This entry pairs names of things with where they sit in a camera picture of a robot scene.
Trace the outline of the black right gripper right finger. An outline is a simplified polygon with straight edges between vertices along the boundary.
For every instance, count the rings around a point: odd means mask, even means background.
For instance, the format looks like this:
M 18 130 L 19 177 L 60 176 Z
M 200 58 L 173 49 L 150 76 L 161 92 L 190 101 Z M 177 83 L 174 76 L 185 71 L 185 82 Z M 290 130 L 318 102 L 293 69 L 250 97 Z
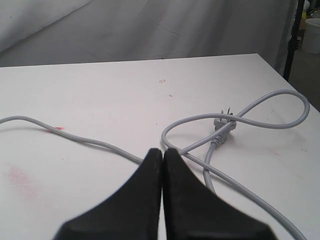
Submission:
M 169 240 L 273 240 L 271 228 L 212 193 L 178 151 L 163 159 L 163 207 Z

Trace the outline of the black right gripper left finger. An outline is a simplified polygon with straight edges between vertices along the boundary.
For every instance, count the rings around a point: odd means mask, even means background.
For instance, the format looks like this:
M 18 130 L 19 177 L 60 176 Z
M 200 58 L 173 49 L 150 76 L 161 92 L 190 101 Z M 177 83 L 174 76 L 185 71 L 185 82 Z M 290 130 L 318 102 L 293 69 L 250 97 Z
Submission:
M 162 195 L 162 152 L 151 148 L 114 194 L 66 221 L 57 240 L 156 240 Z

